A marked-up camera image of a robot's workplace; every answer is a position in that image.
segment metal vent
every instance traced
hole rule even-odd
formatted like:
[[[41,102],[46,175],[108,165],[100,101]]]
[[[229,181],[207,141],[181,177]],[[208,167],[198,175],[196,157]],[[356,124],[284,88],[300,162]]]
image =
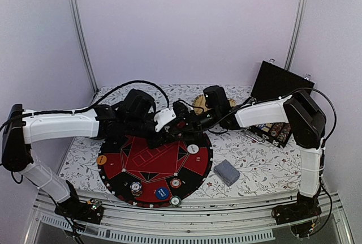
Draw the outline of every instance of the metal vent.
[[[71,230],[69,224],[61,217],[42,214],[41,221],[54,227]],[[89,232],[80,232],[85,236],[102,238],[126,244],[249,244],[275,240],[272,230],[254,233],[233,234],[229,236],[194,236],[194,237],[163,237],[144,234],[125,233],[112,229],[98,228],[96,226]]]

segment white floral table surface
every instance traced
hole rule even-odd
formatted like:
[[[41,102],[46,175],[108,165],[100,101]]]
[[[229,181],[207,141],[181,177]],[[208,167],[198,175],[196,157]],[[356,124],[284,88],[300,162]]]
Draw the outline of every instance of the white floral table surface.
[[[251,92],[250,86],[222,85],[229,98],[237,104],[242,103]],[[192,103],[202,94],[207,85],[162,85],[170,102],[181,98]],[[152,95],[159,108],[166,107],[163,96],[149,85],[135,84],[124,87],[109,96],[104,103],[114,104],[123,100],[131,88],[142,89]],[[96,98],[100,98],[112,87],[103,87]],[[188,198],[226,198],[256,196],[282,191],[297,190],[300,182],[300,152],[291,137],[284,149],[268,142],[257,144],[246,138],[240,131],[230,131],[223,135],[208,132],[213,145],[213,167],[227,159],[240,171],[239,180],[227,187],[213,172],[206,181]],[[88,138],[76,138],[73,142],[60,176],[69,180],[77,189],[105,192],[110,194],[100,179],[96,158],[103,141]]]

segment poker mat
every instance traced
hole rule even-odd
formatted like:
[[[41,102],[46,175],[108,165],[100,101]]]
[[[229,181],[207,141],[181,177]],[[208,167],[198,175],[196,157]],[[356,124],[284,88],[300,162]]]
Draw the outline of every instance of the poker mat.
[[[178,141],[149,149],[146,140],[135,136],[106,139],[97,158],[98,171],[107,189],[120,200],[139,207],[170,205],[196,191],[206,180],[213,151],[206,134],[192,141]],[[134,196],[133,183],[141,195]]]

